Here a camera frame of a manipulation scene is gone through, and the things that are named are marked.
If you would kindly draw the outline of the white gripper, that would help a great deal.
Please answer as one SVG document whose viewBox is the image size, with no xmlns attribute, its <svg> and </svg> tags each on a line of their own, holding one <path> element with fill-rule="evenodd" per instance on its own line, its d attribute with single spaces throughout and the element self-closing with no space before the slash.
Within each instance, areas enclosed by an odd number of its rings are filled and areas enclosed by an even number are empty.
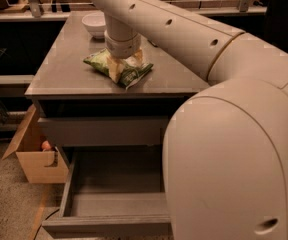
<svg viewBox="0 0 288 240">
<path fill-rule="evenodd" d="M 136 34 L 130 40 L 116 41 L 105 32 L 104 37 L 106 49 L 111 54 L 107 57 L 109 77 L 114 83 L 118 83 L 125 69 L 125 62 L 122 59 L 127 59 L 134 54 L 131 57 L 131 65 L 140 67 L 143 63 L 143 52 L 140 49 L 141 36 Z"/>
</svg>

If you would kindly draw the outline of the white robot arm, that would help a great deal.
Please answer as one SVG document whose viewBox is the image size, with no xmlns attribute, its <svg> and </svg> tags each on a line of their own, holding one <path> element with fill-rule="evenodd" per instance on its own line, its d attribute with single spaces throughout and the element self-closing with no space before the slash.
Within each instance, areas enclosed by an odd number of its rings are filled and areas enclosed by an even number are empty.
<svg viewBox="0 0 288 240">
<path fill-rule="evenodd" d="M 114 56 L 146 37 L 210 85 L 164 135 L 174 239 L 288 240 L 288 54 L 159 0 L 91 1 Z"/>
</svg>

